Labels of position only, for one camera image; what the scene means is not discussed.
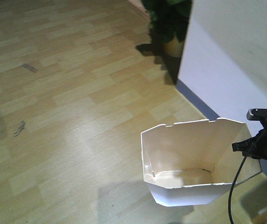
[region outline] black object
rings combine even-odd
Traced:
[[[250,109],[246,117],[248,120],[259,120],[263,129],[255,137],[233,143],[233,151],[240,151],[243,156],[251,156],[254,159],[267,160],[267,109]]]

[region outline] white paper box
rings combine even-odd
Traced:
[[[243,160],[232,143],[248,138],[245,123],[226,118],[155,126],[141,133],[144,181],[161,205],[208,204],[230,190]],[[237,184],[260,172],[247,158]]]

